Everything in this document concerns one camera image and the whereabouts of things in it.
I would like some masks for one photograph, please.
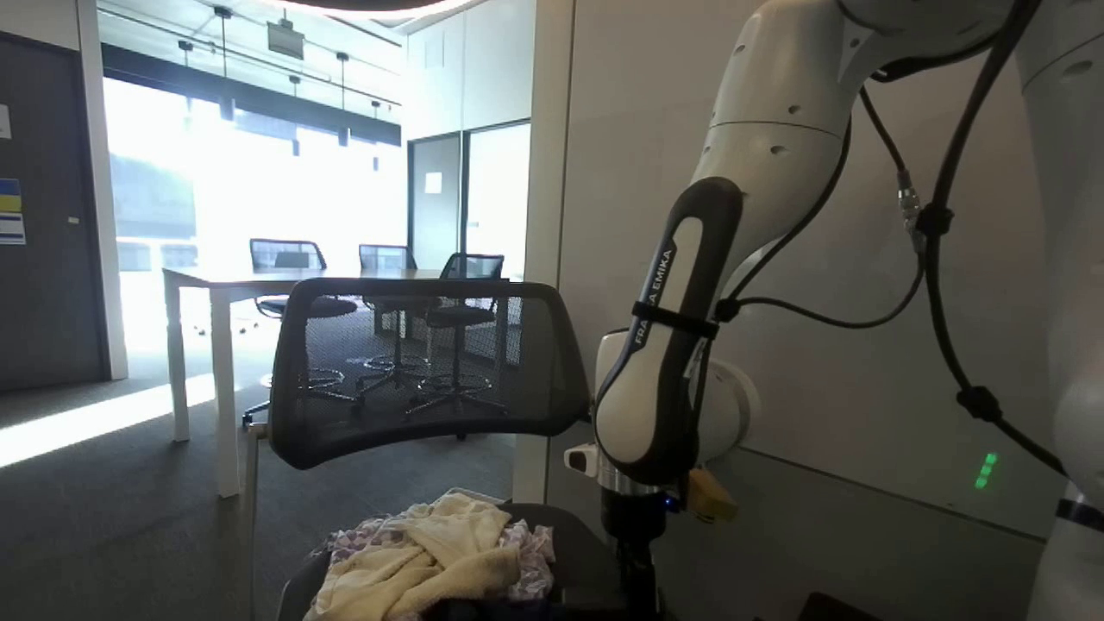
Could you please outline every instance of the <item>robotic arm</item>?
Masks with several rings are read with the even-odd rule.
[[[864,82],[878,71],[912,71],[990,47],[1019,0],[768,0],[743,29],[719,88],[714,121],[700,153],[692,182],[668,209],[654,263],[638,294],[625,339],[603,343],[606,376],[599,379],[598,422],[598,481],[606,498],[606,528],[627,540],[627,558],[642,561],[642,540],[661,524],[625,528],[642,498],[675,487],[685,470],[730,450],[730,437],[706,437],[714,418],[730,410],[705,407],[706,351],[723,294],[756,275],[756,257],[804,220],[832,192],[836,172],[848,149],[848,109]],[[1071,47],[1041,33],[1045,61]],[[1027,109],[1034,140],[1049,149],[1060,138],[1041,113],[1086,109],[1102,103],[1102,76],[1086,87],[1095,95],[1045,88]],[[1056,437],[1071,467],[1071,500],[1078,524],[1060,520],[1034,588],[1034,616],[1104,616],[1104,153],[1078,178],[1073,207],[1051,207],[1051,271],[1056,300],[1073,300],[1051,317],[1051,376],[1056,376]]]

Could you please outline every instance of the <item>white wall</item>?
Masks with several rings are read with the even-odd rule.
[[[595,351],[603,331],[627,325],[661,216],[696,163],[729,46],[756,7],[756,0],[577,0],[574,46],[557,52],[574,65],[562,134],[560,285],[583,351]],[[952,65],[873,88],[922,192],[932,192],[968,80],[974,65]],[[1041,209],[1016,76],[990,95],[952,201],[959,216],[944,241],[944,305],[959,354],[968,376],[1001,392],[1016,423],[1049,441]],[[855,149],[836,201],[765,268],[759,294],[844,317],[887,310],[912,279],[897,213],[895,169],[871,121],[855,113]],[[952,589],[965,593],[979,578],[975,574],[995,574],[983,577],[979,601],[1004,615],[1022,608],[1030,547],[1049,531],[1060,482],[955,407],[925,297],[897,325],[871,333],[749,310],[723,328],[719,354],[759,383],[764,410],[749,450],[768,454],[756,471],[746,470],[746,453],[721,458],[721,481],[734,487],[743,504],[804,515],[776,520],[759,515],[714,531],[675,528],[661,569],[683,577],[685,567],[696,567],[749,578],[749,589],[764,589],[764,608],[734,605],[730,612],[746,616],[787,616],[797,588],[832,588],[832,578],[855,601],[881,601],[878,612],[889,616],[968,616],[975,605]],[[1001,467],[990,491],[975,493],[974,471],[990,450],[1001,453]],[[794,467],[787,461],[826,477],[791,482]],[[829,508],[842,491],[864,491],[855,493],[864,508],[881,510],[818,515],[810,498]],[[557,493],[565,493],[569,504],[595,504],[562,481],[553,482]],[[932,508],[940,519],[927,524],[897,520],[932,515]],[[979,524],[988,538],[955,558],[955,547],[974,538],[959,531],[963,524]],[[756,538],[794,547],[768,558],[765,546],[752,546]],[[734,593],[723,589],[723,578],[675,578],[674,589],[683,605]]]
[[[108,317],[108,354],[109,354],[108,361],[109,361],[109,376],[124,379],[129,351],[124,351],[124,328],[121,328],[121,306],[119,306],[115,207],[109,207],[97,0],[2,0],[0,30],[78,52],[84,88],[87,88],[92,201],[97,201],[97,238],[101,238],[101,279],[104,279],[104,317]]]
[[[534,0],[482,0],[408,40],[408,138],[533,113]]]

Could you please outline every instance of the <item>mesh chair back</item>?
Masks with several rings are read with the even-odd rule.
[[[452,253],[441,279],[499,279],[504,254]]]
[[[308,238],[247,238],[253,271],[324,271],[316,241]]]
[[[416,268],[408,245],[359,245],[359,271],[389,275]]]
[[[426,306],[452,297],[499,300],[497,317],[465,328],[464,351],[441,367],[459,385],[434,401],[429,383],[385,383],[365,390],[365,369],[346,369],[343,383],[316,383],[311,369],[346,367],[385,351],[385,333],[368,331],[365,313],[315,322],[316,297],[361,297],[393,306]],[[588,376],[574,325],[553,285],[474,279],[308,279],[290,294],[271,367],[271,450],[290,467],[361,453],[429,433],[560,433],[588,418]]]

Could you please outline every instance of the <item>ceiling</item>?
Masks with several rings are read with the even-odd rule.
[[[478,0],[444,0],[426,11],[338,15],[280,0],[101,0],[101,39],[119,47],[230,76],[327,108],[389,118],[405,103],[408,39],[468,11]],[[270,24],[305,33],[305,55],[270,47]]]

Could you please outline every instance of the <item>white table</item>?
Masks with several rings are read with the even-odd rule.
[[[182,322],[181,294],[207,289],[212,297],[212,376],[213,376],[213,413],[217,413],[217,498],[242,493],[238,458],[238,401],[235,401],[235,331],[230,306],[253,297],[290,294],[297,282],[316,271],[213,271],[213,268],[167,268],[167,351],[168,351],[168,390],[171,390],[171,441],[191,437],[188,407],[188,360],[182,360]]]

